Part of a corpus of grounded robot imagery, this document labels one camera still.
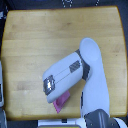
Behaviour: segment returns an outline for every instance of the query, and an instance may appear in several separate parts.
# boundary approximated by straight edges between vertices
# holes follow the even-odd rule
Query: wooden board
[[[93,38],[101,49],[111,116],[126,115],[126,47],[119,12],[116,7],[95,7],[8,13],[1,56],[7,119],[80,117],[85,82],[70,89],[70,99],[57,114],[46,101],[42,75],[77,50],[84,37]]]

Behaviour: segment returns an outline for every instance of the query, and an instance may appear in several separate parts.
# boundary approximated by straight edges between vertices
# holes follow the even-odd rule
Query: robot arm
[[[76,124],[87,128],[119,128],[109,115],[109,93],[98,45],[84,38],[79,50],[52,65],[44,74],[44,92],[48,103],[53,102],[81,79],[86,80],[82,91],[81,118]]]
[[[1,128],[7,128],[6,114],[2,109],[4,105],[4,96],[3,96],[3,77],[2,77],[2,65],[0,61],[0,126]]]

